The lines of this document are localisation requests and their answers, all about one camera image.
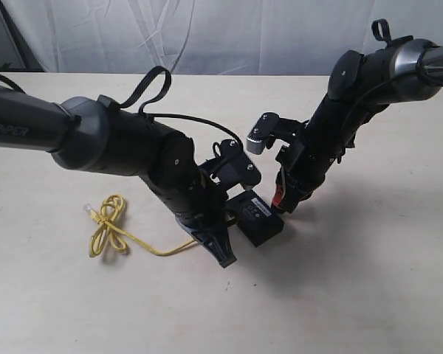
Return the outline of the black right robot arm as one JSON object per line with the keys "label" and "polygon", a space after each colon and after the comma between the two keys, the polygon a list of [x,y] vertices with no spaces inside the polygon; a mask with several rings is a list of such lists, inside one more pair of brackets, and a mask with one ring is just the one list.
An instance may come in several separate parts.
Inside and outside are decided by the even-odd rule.
{"label": "black right robot arm", "polygon": [[276,156],[281,165],[271,203],[276,212],[291,213],[310,198],[375,115],[394,103],[428,100],[443,88],[443,46],[412,35],[392,38],[384,18],[373,21],[371,31],[385,47],[367,55],[344,53],[310,119],[279,119],[272,137],[287,145]]}

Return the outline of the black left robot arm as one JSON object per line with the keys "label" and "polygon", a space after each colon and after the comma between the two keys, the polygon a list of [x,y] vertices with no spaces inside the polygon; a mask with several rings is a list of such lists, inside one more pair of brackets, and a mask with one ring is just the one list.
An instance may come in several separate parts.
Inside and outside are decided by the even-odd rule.
{"label": "black left robot arm", "polygon": [[195,162],[193,140],[143,110],[128,111],[159,75],[165,78],[160,90],[165,95],[171,73],[156,66],[122,103],[104,95],[50,103],[0,74],[0,147],[49,153],[67,170],[141,178],[178,224],[227,267],[236,261],[227,194]]}

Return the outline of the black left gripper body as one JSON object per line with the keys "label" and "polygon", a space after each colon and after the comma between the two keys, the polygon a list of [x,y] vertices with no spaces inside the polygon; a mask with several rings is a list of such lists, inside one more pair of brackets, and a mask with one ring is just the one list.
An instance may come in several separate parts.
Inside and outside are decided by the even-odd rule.
{"label": "black left gripper body", "polygon": [[233,223],[226,201],[227,193],[208,181],[204,173],[169,191],[169,210],[181,226],[195,232],[226,232]]}

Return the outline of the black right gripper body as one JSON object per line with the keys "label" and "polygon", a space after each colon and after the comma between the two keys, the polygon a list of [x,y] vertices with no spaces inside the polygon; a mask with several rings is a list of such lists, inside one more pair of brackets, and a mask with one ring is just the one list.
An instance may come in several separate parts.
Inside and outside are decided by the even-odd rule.
{"label": "black right gripper body", "polygon": [[328,154],[315,154],[301,142],[296,142],[289,146],[283,145],[275,160],[280,164],[275,186],[282,184],[285,190],[282,208],[275,210],[293,212],[301,201],[309,199],[325,181],[326,173],[335,158]]}

